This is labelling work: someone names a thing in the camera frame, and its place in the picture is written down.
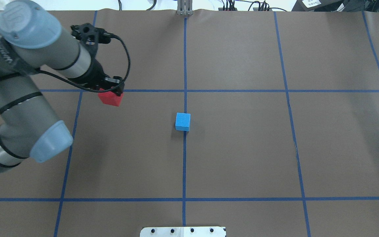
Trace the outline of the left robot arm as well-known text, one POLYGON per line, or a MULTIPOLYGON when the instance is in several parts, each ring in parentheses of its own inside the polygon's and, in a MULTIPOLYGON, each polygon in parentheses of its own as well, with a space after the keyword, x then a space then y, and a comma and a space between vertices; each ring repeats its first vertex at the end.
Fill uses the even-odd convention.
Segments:
POLYGON ((121 99, 131 67, 125 42, 92 24, 59 20, 31 0, 15 0, 0 12, 0 174, 27 158, 43 163, 68 149, 73 136, 31 79, 45 74, 80 90, 121 99), (108 76, 96 59, 99 44, 121 42, 124 77, 108 76))

